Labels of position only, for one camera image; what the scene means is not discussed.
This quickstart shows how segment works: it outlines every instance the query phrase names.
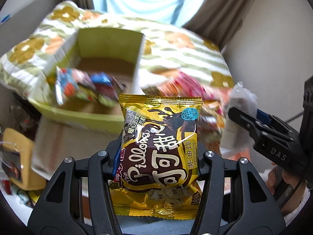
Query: mattress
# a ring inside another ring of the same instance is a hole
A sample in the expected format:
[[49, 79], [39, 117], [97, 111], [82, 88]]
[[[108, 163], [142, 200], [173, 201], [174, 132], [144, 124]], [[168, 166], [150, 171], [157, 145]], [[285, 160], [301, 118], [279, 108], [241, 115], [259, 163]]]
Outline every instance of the mattress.
[[0, 58], [0, 82], [27, 97], [47, 61], [65, 39], [76, 29], [85, 27], [114, 27], [145, 34], [138, 82], [142, 89], [165, 82], [176, 70], [197, 78], [204, 85], [234, 85], [225, 60], [213, 42], [173, 25], [84, 10], [72, 1], [59, 3], [28, 39]]

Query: chocolate pillow snack image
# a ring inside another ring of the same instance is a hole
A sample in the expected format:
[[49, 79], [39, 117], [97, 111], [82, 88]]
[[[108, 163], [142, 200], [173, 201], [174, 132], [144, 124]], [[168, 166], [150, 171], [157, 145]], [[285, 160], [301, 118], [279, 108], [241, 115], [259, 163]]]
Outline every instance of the chocolate pillow snack image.
[[120, 95], [125, 118], [114, 181], [115, 213], [193, 219], [201, 190], [197, 122], [200, 97]]

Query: teal circular label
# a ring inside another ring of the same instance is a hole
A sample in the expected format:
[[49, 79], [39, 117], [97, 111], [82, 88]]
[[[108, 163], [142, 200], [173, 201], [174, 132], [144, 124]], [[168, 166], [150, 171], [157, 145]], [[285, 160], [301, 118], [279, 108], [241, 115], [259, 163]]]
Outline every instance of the teal circular label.
[[195, 108], [186, 108], [182, 112], [182, 118], [184, 120], [196, 120], [198, 116], [198, 110]]

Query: green box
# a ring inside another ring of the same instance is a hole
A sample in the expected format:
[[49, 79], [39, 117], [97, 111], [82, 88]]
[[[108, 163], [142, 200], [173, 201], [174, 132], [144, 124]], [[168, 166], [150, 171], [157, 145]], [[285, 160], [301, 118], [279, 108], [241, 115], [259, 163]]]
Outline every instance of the green box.
[[83, 101], [73, 99], [68, 101], [71, 105], [58, 108], [47, 77], [55, 74], [57, 66], [104, 71], [125, 83], [126, 93], [140, 94], [138, 69], [144, 44], [144, 34], [135, 31], [104, 27], [79, 29], [51, 57], [28, 100], [50, 120], [73, 127], [119, 134], [124, 126], [119, 104], [109, 109], [100, 107], [100, 104], [82, 104]]

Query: striped blanket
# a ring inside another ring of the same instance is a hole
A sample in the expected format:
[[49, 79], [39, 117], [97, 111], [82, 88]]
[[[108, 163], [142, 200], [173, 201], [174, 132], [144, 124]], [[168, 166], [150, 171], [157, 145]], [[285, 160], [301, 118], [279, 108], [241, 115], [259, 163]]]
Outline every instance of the striped blanket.
[[173, 25], [84, 10], [72, 1], [58, 4], [27, 40], [0, 58], [0, 82], [27, 97], [52, 54], [69, 35], [84, 27], [115, 27], [145, 34], [139, 71], [142, 89], [165, 82], [175, 70], [205, 85], [233, 86], [225, 60], [211, 41]]

